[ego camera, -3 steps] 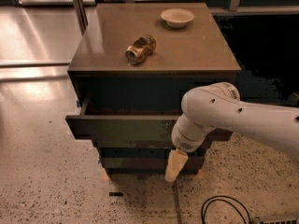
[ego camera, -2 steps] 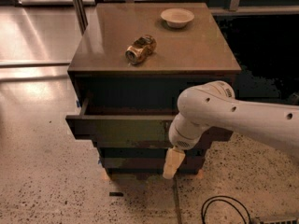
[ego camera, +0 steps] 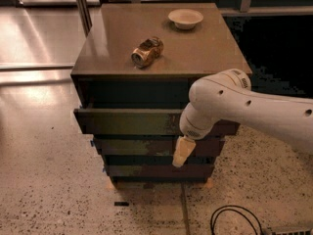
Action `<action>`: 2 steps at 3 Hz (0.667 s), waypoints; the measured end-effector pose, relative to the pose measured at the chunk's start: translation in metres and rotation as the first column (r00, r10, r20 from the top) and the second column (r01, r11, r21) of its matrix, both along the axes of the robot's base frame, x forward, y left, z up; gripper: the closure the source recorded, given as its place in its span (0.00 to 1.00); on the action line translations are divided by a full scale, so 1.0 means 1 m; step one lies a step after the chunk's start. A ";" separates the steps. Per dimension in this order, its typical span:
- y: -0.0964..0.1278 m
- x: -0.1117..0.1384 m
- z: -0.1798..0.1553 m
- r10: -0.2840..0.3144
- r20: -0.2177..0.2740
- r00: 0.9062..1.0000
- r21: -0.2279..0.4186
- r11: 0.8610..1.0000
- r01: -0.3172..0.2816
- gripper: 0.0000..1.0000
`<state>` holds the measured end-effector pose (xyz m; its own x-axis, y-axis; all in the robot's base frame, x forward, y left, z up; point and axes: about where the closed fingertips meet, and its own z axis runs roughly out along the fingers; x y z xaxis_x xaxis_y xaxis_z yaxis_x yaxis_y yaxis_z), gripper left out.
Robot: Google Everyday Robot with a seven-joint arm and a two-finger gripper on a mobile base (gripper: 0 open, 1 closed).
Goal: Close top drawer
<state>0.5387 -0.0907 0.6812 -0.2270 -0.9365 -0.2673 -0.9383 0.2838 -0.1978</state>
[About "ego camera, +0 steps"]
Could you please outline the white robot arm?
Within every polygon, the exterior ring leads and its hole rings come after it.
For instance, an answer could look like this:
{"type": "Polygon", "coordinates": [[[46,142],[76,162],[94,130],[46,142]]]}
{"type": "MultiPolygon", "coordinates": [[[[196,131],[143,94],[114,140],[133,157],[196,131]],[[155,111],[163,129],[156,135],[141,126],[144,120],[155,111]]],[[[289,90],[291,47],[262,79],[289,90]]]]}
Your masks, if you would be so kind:
{"type": "Polygon", "coordinates": [[[202,77],[189,90],[180,116],[183,135],[176,142],[172,164],[182,166],[219,120],[234,121],[313,154],[313,100],[257,93],[242,70],[202,77]]]}

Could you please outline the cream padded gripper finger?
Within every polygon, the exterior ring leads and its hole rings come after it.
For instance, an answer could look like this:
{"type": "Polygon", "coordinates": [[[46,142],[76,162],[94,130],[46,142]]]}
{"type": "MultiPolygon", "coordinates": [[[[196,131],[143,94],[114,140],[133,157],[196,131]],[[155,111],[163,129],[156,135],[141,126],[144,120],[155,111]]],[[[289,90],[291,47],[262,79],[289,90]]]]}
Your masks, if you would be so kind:
{"type": "Polygon", "coordinates": [[[196,147],[196,141],[186,136],[179,136],[173,154],[172,164],[181,167],[196,147]]]}

